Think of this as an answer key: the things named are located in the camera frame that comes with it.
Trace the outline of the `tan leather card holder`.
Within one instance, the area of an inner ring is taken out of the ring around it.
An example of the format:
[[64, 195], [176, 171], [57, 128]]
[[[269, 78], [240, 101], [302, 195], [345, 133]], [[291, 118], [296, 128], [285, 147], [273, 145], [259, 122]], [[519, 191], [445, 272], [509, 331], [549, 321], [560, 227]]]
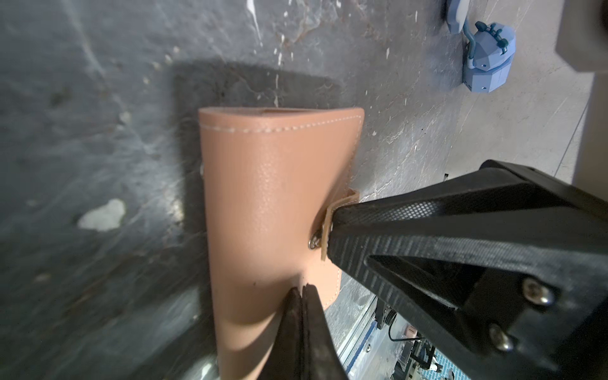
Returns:
[[352, 200], [350, 166], [364, 110], [204, 108], [199, 130], [218, 370], [255, 379], [292, 288], [323, 308], [341, 272], [310, 248], [336, 202]]

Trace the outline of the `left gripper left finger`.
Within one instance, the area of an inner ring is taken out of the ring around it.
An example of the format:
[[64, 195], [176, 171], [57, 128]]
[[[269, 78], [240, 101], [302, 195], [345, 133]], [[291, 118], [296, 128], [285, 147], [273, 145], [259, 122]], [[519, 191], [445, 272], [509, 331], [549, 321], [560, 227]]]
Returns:
[[292, 288], [285, 299], [280, 327], [258, 379], [300, 379], [302, 356], [302, 296]]

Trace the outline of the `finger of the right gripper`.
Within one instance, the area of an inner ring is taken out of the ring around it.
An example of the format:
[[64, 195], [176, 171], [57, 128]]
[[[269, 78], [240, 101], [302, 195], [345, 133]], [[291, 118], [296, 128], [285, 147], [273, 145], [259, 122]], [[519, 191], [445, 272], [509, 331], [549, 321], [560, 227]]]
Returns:
[[472, 379], [607, 377], [607, 204], [541, 171], [341, 207], [327, 255]]

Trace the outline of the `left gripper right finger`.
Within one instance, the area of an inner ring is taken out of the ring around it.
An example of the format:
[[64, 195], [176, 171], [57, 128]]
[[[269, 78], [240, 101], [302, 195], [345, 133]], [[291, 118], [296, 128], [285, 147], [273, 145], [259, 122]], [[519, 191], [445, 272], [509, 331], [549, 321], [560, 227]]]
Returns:
[[302, 289], [302, 378], [348, 379], [335, 350], [318, 289]]

